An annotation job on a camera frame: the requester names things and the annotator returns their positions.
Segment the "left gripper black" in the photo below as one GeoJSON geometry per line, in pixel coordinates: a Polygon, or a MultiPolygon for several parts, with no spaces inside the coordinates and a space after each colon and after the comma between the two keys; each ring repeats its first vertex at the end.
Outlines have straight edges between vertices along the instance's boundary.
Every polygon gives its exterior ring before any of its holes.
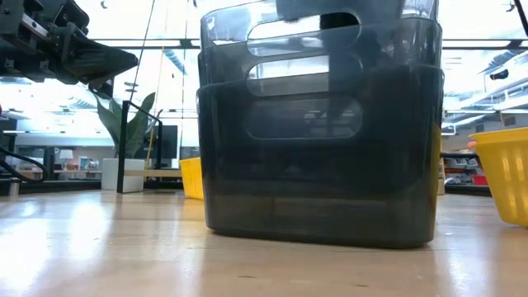
{"type": "Polygon", "coordinates": [[[58,29],[65,27],[63,68],[88,84],[93,94],[113,97],[113,77],[136,67],[139,59],[88,39],[88,23],[88,14],[75,0],[0,0],[0,81],[11,77],[41,83],[55,78],[58,29]]]}

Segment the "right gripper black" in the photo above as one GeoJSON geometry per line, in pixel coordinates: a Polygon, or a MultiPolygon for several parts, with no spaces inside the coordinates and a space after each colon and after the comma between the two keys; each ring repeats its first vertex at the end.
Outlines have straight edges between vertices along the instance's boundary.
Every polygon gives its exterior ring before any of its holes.
{"type": "Polygon", "coordinates": [[[398,19],[402,10],[403,0],[276,0],[277,14],[284,20],[321,15],[320,29],[357,26],[359,20],[398,19]]]}

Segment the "grey translucent plastic basket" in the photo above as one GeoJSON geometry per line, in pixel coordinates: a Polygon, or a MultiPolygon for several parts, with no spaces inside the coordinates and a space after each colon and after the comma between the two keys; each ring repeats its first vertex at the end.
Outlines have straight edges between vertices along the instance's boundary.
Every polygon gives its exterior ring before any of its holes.
{"type": "Polygon", "coordinates": [[[200,53],[200,85],[242,81],[254,68],[283,62],[328,62],[331,79],[400,64],[438,68],[442,29],[424,18],[339,26],[206,46],[200,53]]]}
{"type": "MultiPolygon", "coordinates": [[[[403,0],[401,18],[422,17],[435,21],[438,17],[439,0],[403,0]]],[[[319,17],[305,16],[295,20],[284,20],[277,14],[276,0],[257,0],[223,7],[206,13],[200,20],[201,48],[215,45],[216,41],[241,42],[246,41],[249,33],[259,24],[283,21],[287,24],[297,23],[305,18],[319,17]]],[[[387,20],[359,20],[359,25],[374,24],[387,20]]]]}
{"type": "Polygon", "coordinates": [[[435,233],[444,74],[345,76],[330,92],[198,92],[205,222],[250,238],[413,248],[435,233]]]}

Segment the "yellow slotted plastic basket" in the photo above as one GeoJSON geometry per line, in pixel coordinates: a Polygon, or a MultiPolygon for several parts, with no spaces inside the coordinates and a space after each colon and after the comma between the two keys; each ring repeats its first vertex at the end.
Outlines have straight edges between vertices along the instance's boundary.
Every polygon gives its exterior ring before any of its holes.
{"type": "Polygon", "coordinates": [[[528,227],[528,127],[472,134],[502,221],[528,227]]]}
{"type": "Polygon", "coordinates": [[[179,165],[185,196],[204,200],[200,158],[182,159],[179,165]]]}

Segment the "black overhead beam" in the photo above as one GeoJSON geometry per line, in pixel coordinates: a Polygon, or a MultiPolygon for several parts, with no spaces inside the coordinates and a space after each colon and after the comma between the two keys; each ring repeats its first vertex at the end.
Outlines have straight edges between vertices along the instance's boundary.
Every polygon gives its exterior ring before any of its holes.
{"type": "MultiPolygon", "coordinates": [[[[200,47],[198,39],[95,39],[96,42],[122,49],[142,47],[195,50],[200,47]]],[[[442,47],[446,50],[528,50],[528,40],[523,39],[444,39],[442,47]]]]}

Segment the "green leafy plant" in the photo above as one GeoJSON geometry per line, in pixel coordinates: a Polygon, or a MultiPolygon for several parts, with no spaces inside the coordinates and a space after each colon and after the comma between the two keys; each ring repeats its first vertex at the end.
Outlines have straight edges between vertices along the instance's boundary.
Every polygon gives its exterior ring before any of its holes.
{"type": "Polygon", "coordinates": [[[140,108],[144,112],[138,111],[131,120],[127,120],[125,150],[123,153],[120,152],[120,141],[123,139],[120,132],[122,107],[114,98],[102,92],[92,91],[92,94],[97,100],[99,120],[105,126],[114,142],[116,157],[123,154],[125,158],[132,158],[143,146],[144,135],[149,128],[149,113],[153,107],[156,93],[152,92],[143,99],[140,108]]]}

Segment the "black background monitor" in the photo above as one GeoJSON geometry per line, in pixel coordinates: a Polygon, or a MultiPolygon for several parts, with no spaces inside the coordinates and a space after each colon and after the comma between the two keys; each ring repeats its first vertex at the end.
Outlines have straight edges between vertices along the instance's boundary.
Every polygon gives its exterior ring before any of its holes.
{"type": "Polygon", "coordinates": [[[165,125],[159,137],[156,125],[144,135],[144,148],[141,151],[145,163],[150,168],[158,165],[157,159],[160,155],[160,168],[175,168],[173,164],[177,160],[178,126],[165,125]]]}

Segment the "white plant pot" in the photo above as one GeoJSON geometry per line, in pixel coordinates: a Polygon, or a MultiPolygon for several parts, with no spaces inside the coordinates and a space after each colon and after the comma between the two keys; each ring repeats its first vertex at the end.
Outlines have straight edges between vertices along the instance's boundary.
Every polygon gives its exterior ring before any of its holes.
{"type": "MultiPolygon", "coordinates": [[[[125,160],[125,170],[143,170],[145,161],[142,159],[125,160]]],[[[118,158],[104,158],[102,160],[101,188],[105,191],[117,190],[118,158]]],[[[144,189],[144,179],[142,177],[124,176],[123,191],[134,192],[144,189]]]]}

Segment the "background storage shelving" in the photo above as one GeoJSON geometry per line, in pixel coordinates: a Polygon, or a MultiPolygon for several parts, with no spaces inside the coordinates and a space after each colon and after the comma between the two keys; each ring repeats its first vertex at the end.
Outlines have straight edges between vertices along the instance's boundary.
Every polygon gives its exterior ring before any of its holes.
{"type": "Polygon", "coordinates": [[[441,153],[442,180],[445,193],[490,196],[482,163],[476,153],[441,153]]]}

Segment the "black frame wooden board shelf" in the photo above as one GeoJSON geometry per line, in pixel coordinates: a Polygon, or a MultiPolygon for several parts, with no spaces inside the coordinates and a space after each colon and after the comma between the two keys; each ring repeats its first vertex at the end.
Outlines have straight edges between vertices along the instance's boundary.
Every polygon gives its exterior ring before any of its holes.
{"type": "Polygon", "coordinates": [[[137,106],[132,101],[122,102],[122,112],[120,121],[120,143],[119,143],[119,154],[118,154],[118,165],[117,165],[117,181],[116,181],[116,192],[120,195],[125,194],[125,177],[155,177],[156,183],[159,184],[162,177],[174,177],[182,178],[182,172],[179,169],[162,169],[161,167],[161,154],[163,141],[163,122],[155,115],[149,114],[145,109],[137,106]],[[158,150],[157,158],[154,169],[126,169],[126,145],[127,145],[127,134],[128,134],[128,114],[130,107],[133,106],[137,111],[146,115],[148,118],[158,123],[158,150]]]}

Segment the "black aluminium table frame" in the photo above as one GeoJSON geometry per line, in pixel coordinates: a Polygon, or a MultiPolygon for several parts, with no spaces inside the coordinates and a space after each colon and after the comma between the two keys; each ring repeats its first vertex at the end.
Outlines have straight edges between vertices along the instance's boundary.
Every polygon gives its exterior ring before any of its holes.
{"type": "MultiPolygon", "coordinates": [[[[42,183],[25,183],[19,186],[19,194],[37,194],[65,191],[95,191],[101,189],[100,181],[46,181],[42,183]]],[[[145,190],[182,190],[183,185],[178,182],[152,181],[144,186],[145,190]]],[[[447,194],[470,195],[470,196],[492,196],[488,186],[474,185],[445,185],[447,194]]]]}

